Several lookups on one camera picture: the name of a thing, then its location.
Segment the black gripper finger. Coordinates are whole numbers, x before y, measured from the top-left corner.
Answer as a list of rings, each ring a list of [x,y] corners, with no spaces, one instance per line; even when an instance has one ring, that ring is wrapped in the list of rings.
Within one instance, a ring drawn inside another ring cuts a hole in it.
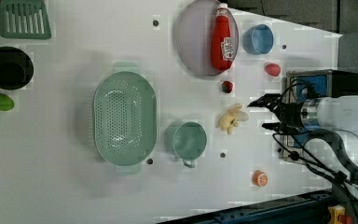
[[[282,96],[279,93],[266,93],[248,104],[248,107],[275,108],[279,104],[281,98]]]
[[[262,127],[271,131],[282,131],[284,128],[280,122],[263,123]]]

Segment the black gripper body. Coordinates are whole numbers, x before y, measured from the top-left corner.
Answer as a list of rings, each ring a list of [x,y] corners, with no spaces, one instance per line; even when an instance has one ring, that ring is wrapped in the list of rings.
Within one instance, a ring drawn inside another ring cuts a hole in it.
[[[300,133],[304,129],[301,121],[302,103],[285,103],[281,95],[277,100],[276,115],[279,118],[279,132],[286,134]]]

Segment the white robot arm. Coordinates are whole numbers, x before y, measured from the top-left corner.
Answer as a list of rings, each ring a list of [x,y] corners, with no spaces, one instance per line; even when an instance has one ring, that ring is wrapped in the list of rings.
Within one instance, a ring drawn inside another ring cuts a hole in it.
[[[280,94],[267,93],[250,107],[265,107],[279,120],[263,127],[283,135],[306,134],[325,141],[338,161],[358,183],[358,95],[322,97],[285,103]]]

